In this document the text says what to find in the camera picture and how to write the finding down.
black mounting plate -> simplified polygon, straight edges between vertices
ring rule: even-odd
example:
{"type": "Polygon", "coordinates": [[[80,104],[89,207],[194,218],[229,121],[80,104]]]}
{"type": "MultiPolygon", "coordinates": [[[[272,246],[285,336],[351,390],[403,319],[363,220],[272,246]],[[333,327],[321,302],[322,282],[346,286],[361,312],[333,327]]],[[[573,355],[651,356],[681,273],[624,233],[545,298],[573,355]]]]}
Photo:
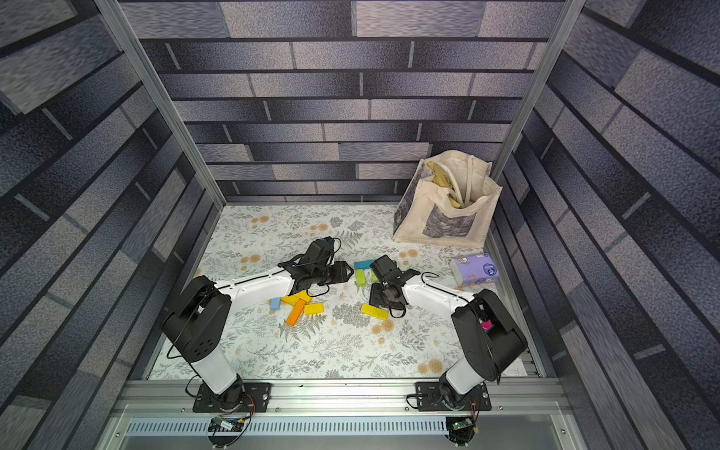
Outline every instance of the black mounting plate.
{"type": "MultiPolygon", "coordinates": [[[[416,382],[415,393],[418,394],[418,411],[455,411],[440,400],[439,382],[416,382]]],[[[483,397],[484,393],[487,394],[485,383],[473,387],[462,399],[462,408],[458,411],[470,411],[470,398],[475,399],[479,411],[491,410],[490,396],[483,397]]]]}
{"type": "MultiPolygon", "coordinates": [[[[268,410],[268,400],[270,400],[270,383],[244,383],[245,394],[252,397],[251,402],[245,397],[243,405],[237,409],[237,413],[250,413],[253,410],[253,402],[255,402],[255,412],[265,413],[268,410]],[[267,394],[268,400],[263,400],[263,394],[267,394]]],[[[212,401],[212,391],[207,384],[202,383],[197,390],[195,403],[192,405],[193,413],[224,413],[220,409],[217,402],[212,401]]]]}

yellow block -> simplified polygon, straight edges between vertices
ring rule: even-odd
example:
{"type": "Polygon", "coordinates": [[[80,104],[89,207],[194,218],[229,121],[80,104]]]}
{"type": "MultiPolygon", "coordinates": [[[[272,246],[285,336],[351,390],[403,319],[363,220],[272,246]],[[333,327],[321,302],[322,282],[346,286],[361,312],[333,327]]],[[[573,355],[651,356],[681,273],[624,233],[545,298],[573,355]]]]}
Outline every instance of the yellow block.
{"type": "Polygon", "coordinates": [[[325,312],[325,308],[322,303],[305,306],[305,315],[322,314],[323,312],[325,312]]]}
{"type": "Polygon", "coordinates": [[[307,291],[301,291],[295,295],[288,295],[280,299],[280,301],[292,306],[295,306],[298,300],[304,300],[306,303],[310,303],[312,302],[312,297],[307,294],[307,291]]]}
{"type": "Polygon", "coordinates": [[[388,312],[385,310],[381,310],[380,308],[376,308],[375,306],[370,306],[368,304],[362,305],[360,312],[376,319],[387,320],[388,312]]]}
{"type": "Polygon", "coordinates": [[[295,297],[294,295],[288,295],[287,297],[283,297],[280,299],[281,302],[285,302],[288,305],[292,305],[292,306],[295,306],[295,304],[297,304],[298,300],[300,300],[300,299],[295,297]]]}
{"type": "Polygon", "coordinates": [[[297,294],[295,294],[295,297],[297,297],[301,300],[304,300],[308,303],[312,302],[312,299],[313,299],[313,297],[311,297],[310,295],[307,294],[307,291],[298,292],[297,294]]]}

printed image on bag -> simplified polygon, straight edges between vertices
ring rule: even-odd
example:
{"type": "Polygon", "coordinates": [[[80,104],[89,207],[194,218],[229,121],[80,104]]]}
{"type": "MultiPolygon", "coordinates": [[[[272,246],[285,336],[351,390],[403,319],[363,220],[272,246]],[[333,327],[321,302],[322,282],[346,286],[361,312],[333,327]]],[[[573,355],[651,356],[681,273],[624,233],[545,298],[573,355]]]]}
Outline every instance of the printed image on bag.
{"type": "Polygon", "coordinates": [[[430,238],[442,238],[451,236],[453,238],[464,238],[470,233],[470,227],[475,221],[475,214],[461,217],[447,217],[435,206],[425,223],[423,234],[430,238]]]}
{"type": "Polygon", "coordinates": [[[420,179],[425,178],[426,176],[430,176],[432,174],[433,171],[430,170],[427,166],[425,166],[422,161],[420,161],[420,164],[418,164],[418,169],[415,171],[415,176],[412,180],[410,180],[410,185],[405,191],[405,195],[403,195],[402,199],[400,199],[400,204],[397,206],[397,210],[395,210],[395,219],[393,221],[392,232],[397,231],[397,227],[400,226],[403,220],[405,220],[405,217],[408,215],[410,211],[410,204],[413,202],[413,197],[415,196],[415,188],[418,187],[418,182],[420,181],[420,179]]]}

metal rail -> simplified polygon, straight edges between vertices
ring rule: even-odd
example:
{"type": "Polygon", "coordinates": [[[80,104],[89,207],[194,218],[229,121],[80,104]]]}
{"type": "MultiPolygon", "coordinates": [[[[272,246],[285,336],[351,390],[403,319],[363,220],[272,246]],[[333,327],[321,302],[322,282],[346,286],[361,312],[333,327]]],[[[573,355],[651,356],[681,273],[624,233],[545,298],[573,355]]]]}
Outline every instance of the metal rail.
{"type": "Polygon", "coordinates": [[[163,115],[183,153],[190,161],[197,178],[202,183],[202,186],[207,189],[215,206],[222,210],[226,203],[225,196],[222,195],[220,187],[218,187],[215,179],[210,174],[210,170],[202,159],[195,141],[193,141],[190,132],[187,130],[182,118],[180,118],[180,113],[178,113],[172,100],[170,100],[170,95],[168,95],[165,86],[160,81],[160,77],[140,44],[138,36],[132,30],[125,13],[122,12],[120,4],[117,3],[117,0],[95,0],[95,4],[100,9],[107,26],[117,39],[120,47],[125,51],[127,59],[132,63],[150,97],[163,115]]]}
{"type": "Polygon", "coordinates": [[[498,297],[503,302],[505,307],[508,308],[508,312],[520,327],[520,331],[522,331],[527,338],[528,350],[533,357],[533,363],[535,364],[535,370],[537,371],[538,375],[540,377],[547,377],[547,372],[545,371],[545,367],[543,366],[542,360],[540,359],[540,354],[538,353],[537,346],[535,345],[535,340],[530,334],[528,323],[525,321],[525,315],[520,308],[520,302],[515,295],[513,285],[510,283],[510,278],[508,277],[508,272],[505,270],[505,264],[503,263],[503,259],[500,257],[498,243],[495,242],[495,238],[493,237],[492,233],[487,234],[487,239],[485,240],[485,243],[487,245],[487,252],[490,254],[490,258],[492,258],[492,261],[495,263],[498,271],[500,272],[500,276],[495,282],[495,286],[498,288],[498,297]]]}
{"type": "MultiPolygon", "coordinates": [[[[409,416],[445,415],[421,413],[407,408],[405,396],[415,391],[420,379],[272,379],[246,380],[270,382],[273,387],[267,413],[258,417],[326,416],[409,416]]],[[[187,380],[130,381],[120,393],[110,416],[187,417],[210,416],[192,412],[193,399],[185,393],[187,380]]],[[[195,392],[200,381],[190,383],[195,392]]],[[[480,415],[569,414],[570,407],[555,378],[503,378],[489,383],[492,410],[480,415]]]]}
{"type": "Polygon", "coordinates": [[[510,154],[515,151],[518,144],[520,143],[521,131],[525,127],[525,122],[528,121],[530,113],[535,107],[540,92],[545,86],[545,82],[550,76],[552,68],[555,67],[557,58],[560,56],[560,50],[562,50],[567,37],[570,35],[573,25],[577,17],[580,16],[580,11],[585,5],[585,0],[566,0],[565,6],[560,12],[560,17],[557,20],[555,28],[550,34],[550,38],[547,41],[547,48],[543,55],[537,69],[533,73],[533,78],[530,81],[528,91],[523,97],[518,113],[515,115],[513,123],[510,125],[508,135],[503,141],[503,145],[500,147],[498,157],[492,163],[492,169],[490,170],[490,177],[497,180],[500,174],[505,168],[505,164],[510,158],[510,154]]]}

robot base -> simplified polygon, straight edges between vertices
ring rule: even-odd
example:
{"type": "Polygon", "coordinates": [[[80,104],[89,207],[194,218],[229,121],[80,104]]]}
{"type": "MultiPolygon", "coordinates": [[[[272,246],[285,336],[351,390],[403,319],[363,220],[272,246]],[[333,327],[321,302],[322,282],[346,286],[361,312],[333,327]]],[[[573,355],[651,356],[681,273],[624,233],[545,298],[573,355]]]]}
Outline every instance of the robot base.
{"type": "Polygon", "coordinates": [[[200,388],[197,390],[195,403],[192,405],[192,412],[228,413],[230,411],[234,411],[244,414],[251,413],[253,411],[253,403],[255,403],[255,412],[265,413],[268,409],[270,386],[270,383],[243,384],[240,382],[238,386],[235,386],[235,384],[230,386],[223,393],[223,398],[220,398],[210,390],[207,384],[202,383],[200,388]],[[253,401],[251,402],[248,400],[246,396],[250,396],[253,401]]]}
{"type": "Polygon", "coordinates": [[[473,387],[462,400],[451,408],[442,400],[440,382],[416,382],[415,393],[418,394],[418,411],[470,411],[470,399],[475,400],[478,411],[492,409],[490,396],[485,383],[473,387]]]}

